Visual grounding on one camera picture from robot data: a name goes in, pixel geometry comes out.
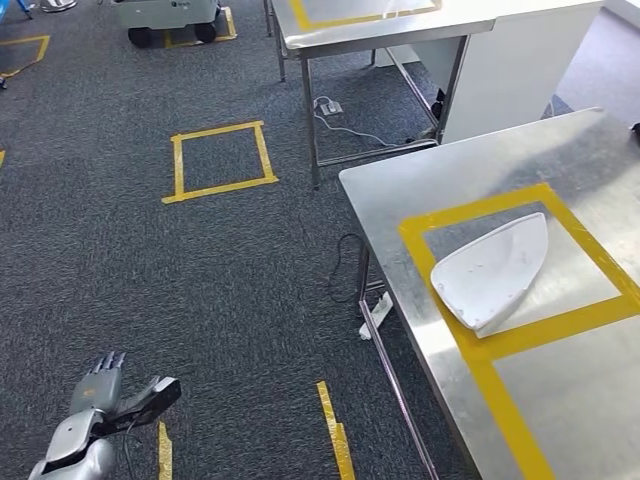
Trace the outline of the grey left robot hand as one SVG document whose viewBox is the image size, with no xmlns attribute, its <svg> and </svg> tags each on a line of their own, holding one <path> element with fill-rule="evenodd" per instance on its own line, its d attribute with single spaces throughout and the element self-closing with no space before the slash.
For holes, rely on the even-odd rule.
<svg viewBox="0 0 640 480">
<path fill-rule="evenodd" d="M 97 409 L 106 418 L 124 415 L 141 407 L 149 398 L 159 381 L 158 375 L 143 389 L 130 397 L 122 397 L 123 364 L 126 354 L 111 351 L 99 358 L 74 388 L 69 408 L 73 415 L 88 409 Z"/>
</svg>

